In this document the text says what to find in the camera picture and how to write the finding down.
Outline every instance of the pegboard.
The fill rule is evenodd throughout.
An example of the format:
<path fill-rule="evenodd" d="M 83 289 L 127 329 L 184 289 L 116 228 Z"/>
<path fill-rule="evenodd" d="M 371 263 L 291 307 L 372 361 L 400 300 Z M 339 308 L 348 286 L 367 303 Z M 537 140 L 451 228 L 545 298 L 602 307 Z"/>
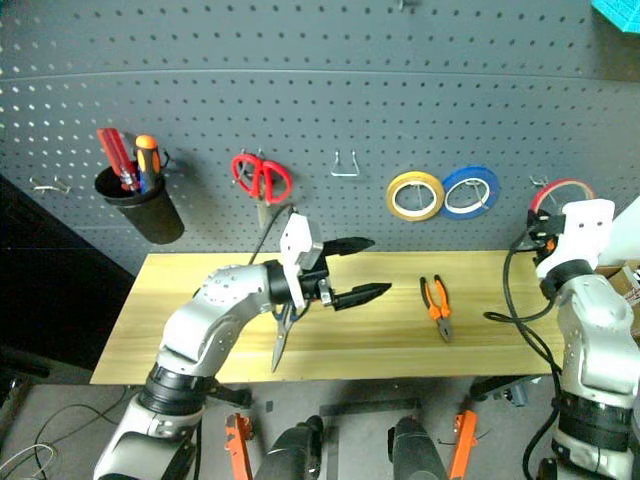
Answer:
<path fill-rule="evenodd" d="M 132 273 L 146 253 L 249 251 L 257 212 L 229 164 L 242 148 L 294 176 L 326 239 L 377 250 L 505 248 L 535 192 L 578 176 L 623 208 L 638 193 L 640 40 L 587 2 L 42 2 L 3 4 L 0 173 Z M 151 133 L 186 232 L 146 242 L 93 190 L 95 129 Z M 358 178 L 330 175 L 334 152 Z M 393 217 L 411 169 L 481 164 L 502 193 L 466 221 Z M 30 192 L 54 175 L 68 196 Z M 278 233 L 266 249 L 278 249 Z"/>

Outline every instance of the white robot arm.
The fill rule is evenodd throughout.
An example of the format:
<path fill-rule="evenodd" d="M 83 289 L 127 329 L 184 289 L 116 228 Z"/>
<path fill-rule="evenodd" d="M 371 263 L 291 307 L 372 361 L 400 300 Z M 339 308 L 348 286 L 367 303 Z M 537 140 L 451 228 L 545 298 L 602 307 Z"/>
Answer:
<path fill-rule="evenodd" d="M 321 242 L 306 217 L 294 213 L 283 233 L 283 265 L 234 265 L 212 273 L 165 325 L 156 363 L 133 397 L 94 471 L 94 480 L 179 480 L 191 467 L 194 429 L 217 386 L 215 374 L 244 326 L 276 305 L 315 299 L 341 310 L 382 295 L 372 283 L 336 295 L 325 257 L 373 245 L 351 237 Z"/>
<path fill-rule="evenodd" d="M 609 200 L 568 203 L 555 217 L 564 221 L 557 233 L 545 231 L 544 217 L 533 233 L 544 245 L 536 272 L 545 295 L 555 298 L 565 341 L 553 436 L 557 460 L 543 462 L 542 479 L 631 479 L 629 439 L 640 379 L 640 352 L 630 333 L 633 313 L 593 273 L 609 241 L 613 210 Z"/>

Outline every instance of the wooden tabletop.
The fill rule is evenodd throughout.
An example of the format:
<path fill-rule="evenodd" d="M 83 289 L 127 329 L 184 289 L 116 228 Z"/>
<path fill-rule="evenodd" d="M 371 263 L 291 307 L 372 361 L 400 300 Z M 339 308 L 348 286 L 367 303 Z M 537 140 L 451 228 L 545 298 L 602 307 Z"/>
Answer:
<path fill-rule="evenodd" d="M 94 384 L 142 384 L 153 366 L 164 323 L 218 267 L 246 263 L 248 254 L 151 254 L 136 279 L 93 374 Z M 329 257 L 337 293 L 369 282 L 392 282 L 382 297 L 334 312 L 317 302 L 297 323 L 280 365 L 271 373 L 276 323 L 260 315 L 244 329 L 218 373 L 223 383 L 547 373 L 548 366 L 512 325 L 482 317 L 505 312 L 501 271 L 505 252 L 359 253 Z M 258 262 L 277 258 L 264 254 Z M 531 257 L 516 255 L 511 288 L 520 315 L 546 303 Z M 439 273 L 453 310 L 454 341 L 445 344 L 422 303 L 418 279 Z M 531 324 L 562 362 L 555 313 Z"/>

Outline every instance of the black cup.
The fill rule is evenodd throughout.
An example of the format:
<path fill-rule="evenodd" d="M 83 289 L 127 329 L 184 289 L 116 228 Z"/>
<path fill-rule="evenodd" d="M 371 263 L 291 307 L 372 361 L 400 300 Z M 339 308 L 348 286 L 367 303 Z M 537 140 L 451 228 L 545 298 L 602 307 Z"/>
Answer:
<path fill-rule="evenodd" d="M 162 175 L 153 189 L 133 194 L 123 190 L 118 176 L 107 168 L 96 178 L 95 188 L 151 243 L 175 242 L 183 234 L 184 224 L 167 193 Z"/>

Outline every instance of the yellow tape roll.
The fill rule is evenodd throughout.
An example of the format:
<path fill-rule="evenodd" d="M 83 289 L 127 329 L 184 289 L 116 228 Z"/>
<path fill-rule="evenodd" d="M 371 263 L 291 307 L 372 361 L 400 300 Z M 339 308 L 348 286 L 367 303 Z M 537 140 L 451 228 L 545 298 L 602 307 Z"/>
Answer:
<path fill-rule="evenodd" d="M 404 187 L 420 186 L 428 189 L 433 195 L 433 201 L 420 210 L 408 210 L 398 205 L 396 197 Z M 444 202 L 444 187 L 440 180 L 425 172 L 407 172 L 391 180 L 387 187 L 387 207 L 396 217 L 408 222 L 421 222 L 433 217 Z"/>

